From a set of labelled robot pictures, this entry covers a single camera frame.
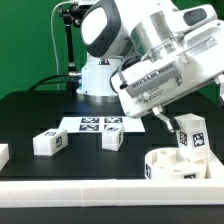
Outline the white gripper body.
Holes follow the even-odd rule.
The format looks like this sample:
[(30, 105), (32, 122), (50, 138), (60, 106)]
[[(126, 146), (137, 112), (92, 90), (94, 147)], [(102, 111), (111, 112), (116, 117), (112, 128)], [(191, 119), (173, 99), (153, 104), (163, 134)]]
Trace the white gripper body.
[(111, 78), (124, 113), (142, 117), (216, 79), (224, 73), (224, 21), (214, 20), (186, 34), (176, 51), (152, 63), (138, 62)]

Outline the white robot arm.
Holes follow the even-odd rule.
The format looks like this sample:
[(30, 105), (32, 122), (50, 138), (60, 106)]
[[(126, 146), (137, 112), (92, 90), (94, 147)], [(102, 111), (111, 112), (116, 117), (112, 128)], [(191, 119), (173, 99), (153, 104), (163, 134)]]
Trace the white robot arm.
[(180, 10), (171, 0), (98, 0), (81, 35), (90, 55), (120, 61), (111, 84), (129, 117), (154, 113), (175, 130), (163, 107), (212, 81), (224, 104), (224, 21), (209, 4)]

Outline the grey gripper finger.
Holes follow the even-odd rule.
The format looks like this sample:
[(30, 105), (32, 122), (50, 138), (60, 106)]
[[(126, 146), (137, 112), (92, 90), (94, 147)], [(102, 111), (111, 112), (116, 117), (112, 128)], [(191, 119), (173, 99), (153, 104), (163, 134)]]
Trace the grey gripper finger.
[(224, 74), (220, 74), (215, 78), (215, 83), (219, 86), (219, 105), (224, 108)]
[(162, 108), (161, 106), (156, 106), (156, 107), (154, 107), (154, 108), (152, 109), (152, 112), (153, 112), (153, 114), (154, 114), (157, 118), (159, 118), (160, 120), (162, 120), (162, 121), (166, 124), (168, 130), (169, 130), (171, 133), (174, 132), (174, 128), (173, 128), (173, 126), (172, 126), (172, 124), (171, 124), (171, 119), (168, 118), (167, 116), (165, 116), (165, 115), (163, 114), (164, 110), (163, 110), (163, 108)]

